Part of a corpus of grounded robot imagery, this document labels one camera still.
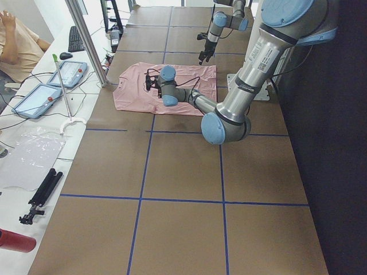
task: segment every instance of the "red cylinder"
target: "red cylinder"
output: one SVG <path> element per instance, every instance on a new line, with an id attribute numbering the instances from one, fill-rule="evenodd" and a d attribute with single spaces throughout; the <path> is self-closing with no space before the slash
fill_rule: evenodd
<path id="1" fill-rule="evenodd" d="M 36 239 L 18 233 L 0 229 L 0 248 L 30 252 L 36 246 Z"/>

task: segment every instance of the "keyboard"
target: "keyboard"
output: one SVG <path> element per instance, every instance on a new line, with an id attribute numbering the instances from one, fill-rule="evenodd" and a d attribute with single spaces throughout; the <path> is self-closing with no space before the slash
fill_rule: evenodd
<path id="1" fill-rule="evenodd" d="M 69 48 L 68 52 L 80 52 L 81 50 L 84 50 L 83 42 L 80 38 L 78 29 L 76 26 L 72 26 L 70 28 L 69 32 Z"/>

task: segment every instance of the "black wall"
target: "black wall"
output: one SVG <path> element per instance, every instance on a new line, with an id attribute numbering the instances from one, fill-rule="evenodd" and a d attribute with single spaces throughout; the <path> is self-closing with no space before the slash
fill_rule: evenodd
<path id="1" fill-rule="evenodd" d="M 367 2 L 341 1 L 334 41 L 279 83 L 330 275 L 367 274 Z M 290 69 L 309 48 L 295 51 Z"/>

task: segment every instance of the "black mouse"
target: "black mouse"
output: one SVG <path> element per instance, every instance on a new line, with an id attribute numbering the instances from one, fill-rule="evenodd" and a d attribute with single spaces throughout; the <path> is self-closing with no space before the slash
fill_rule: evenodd
<path id="1" fill-rule="evenodd" d="M 72 57 L 73 57 L 73 55 L 71 53 L 68 53 L 68 52 L 60 53 L 60 59 L 61 60 L 65 60 L 65 59 L 72 58 Z"/>

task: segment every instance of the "person's hand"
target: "person's hand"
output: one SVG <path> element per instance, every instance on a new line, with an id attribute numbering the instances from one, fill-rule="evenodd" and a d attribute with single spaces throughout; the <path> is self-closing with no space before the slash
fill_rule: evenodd
<path id="1" fill-rule="evenodd" d="M 15 30 L 15 16 L 4 10 L 0 13 L 0 19 L 6 30 Z"/>

